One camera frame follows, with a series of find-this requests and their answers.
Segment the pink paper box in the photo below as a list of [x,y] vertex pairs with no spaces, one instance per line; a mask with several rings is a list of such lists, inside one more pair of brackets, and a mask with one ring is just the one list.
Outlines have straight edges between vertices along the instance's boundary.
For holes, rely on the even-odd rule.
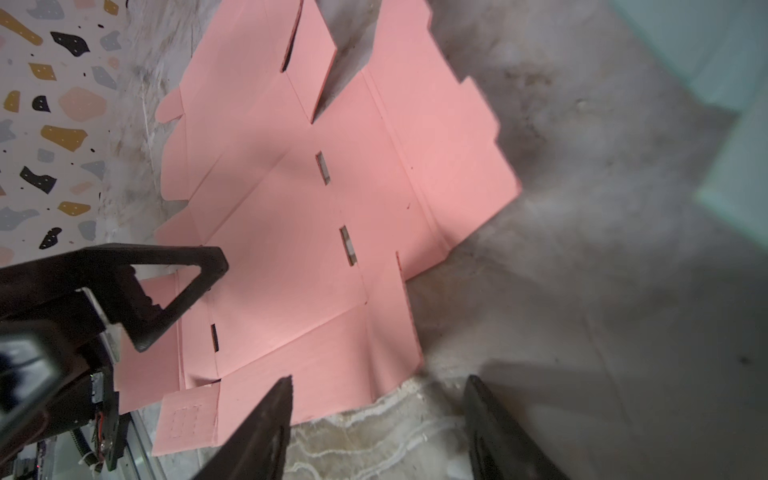
[[146,352],[121,410],[161,411],[155,455],[224,444],[283,376],[292,422],[356,409],[421,366],[405,283],[520,192],[499,123],[458,79],[424,1],[382,3],[372,55],[324,109],[336,47],[313,1],[225,1],[155,117],[175,127],[167,246],[228,272]]

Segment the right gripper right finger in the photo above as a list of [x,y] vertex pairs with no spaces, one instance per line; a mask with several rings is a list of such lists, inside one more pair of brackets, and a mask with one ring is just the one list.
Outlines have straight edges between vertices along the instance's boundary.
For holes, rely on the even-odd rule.
[[568,479],[477,375],[467,378],[463,407],[475,479]]

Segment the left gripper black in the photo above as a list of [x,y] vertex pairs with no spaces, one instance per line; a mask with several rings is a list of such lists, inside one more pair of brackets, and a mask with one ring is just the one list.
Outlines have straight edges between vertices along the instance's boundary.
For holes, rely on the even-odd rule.
[[69,433],[90,468],[115,470],[129,417],[118,408],[106,324],[144,352],[228,268],[218,247],[119,243],[3,268],[1,468]]

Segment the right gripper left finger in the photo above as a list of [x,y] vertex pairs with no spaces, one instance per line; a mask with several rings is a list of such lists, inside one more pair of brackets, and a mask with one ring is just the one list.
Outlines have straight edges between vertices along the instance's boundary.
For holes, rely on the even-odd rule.
[[292,377],[282,377],[194,479],[282,479],[292,409]]

